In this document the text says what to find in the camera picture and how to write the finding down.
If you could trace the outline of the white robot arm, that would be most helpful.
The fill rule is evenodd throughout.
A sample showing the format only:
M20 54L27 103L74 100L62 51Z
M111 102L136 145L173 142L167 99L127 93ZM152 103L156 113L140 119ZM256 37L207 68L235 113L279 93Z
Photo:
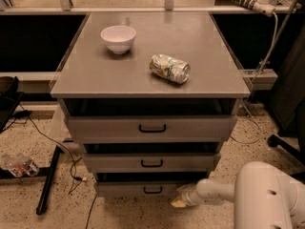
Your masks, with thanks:
M204 178L177 189L172 206L234 205L234 229L293 229L305 223L305 184L273 165L245 164L233 183Z

